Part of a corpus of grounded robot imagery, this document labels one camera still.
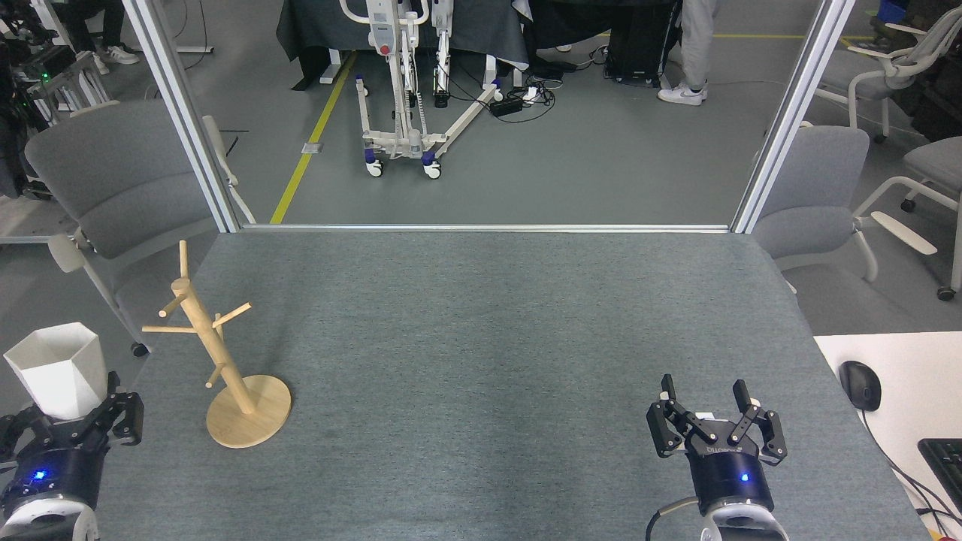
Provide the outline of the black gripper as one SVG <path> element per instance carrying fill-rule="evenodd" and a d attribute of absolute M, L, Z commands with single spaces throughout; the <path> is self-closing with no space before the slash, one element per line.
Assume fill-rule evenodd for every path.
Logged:
<path fill-rule="evenodd" d="M 27 428 L 44 417 L 41 409 L 23 409 L 1 418 L 2 469 L 15 469 L 2 491 L 2 507 L 17 510 L 28 501 L 65 497 L 87 506 L 98 506 L 106 448 L 117 441 L 136 446 L 142 439 L 144 404 L 135 391 L 121 391 L 116 372 L 107 374 L 107 397 L 94 407 L 75 429 L 75 446 L 45 449 L 24 446 L 14 457 L 17 443 Z"/>
<path fill-rule="evenodd" d="M 733 394 L 742 413 L 736 424 L 726 420 L 701 420 L 678 403 L 673 377 L 664 374 L 659 399 L 647 410 L 646 421 L 660 458 L 669 458 L 671 453 L 680 451 L 682 436 L 688 435 L 688 465 L 701 515 L 731 503 L 754 503 L 774 510 L 772 493 L 758 455 L 765 455 L 761 461 L 773 466 L 787 458 L 779 414 L 764 409 L 758 400 L 750 397 L 743 379 L 735 381 Z M 746 436 L 752 425 L 759 427 L 763 444 L 756 445 Z"/>

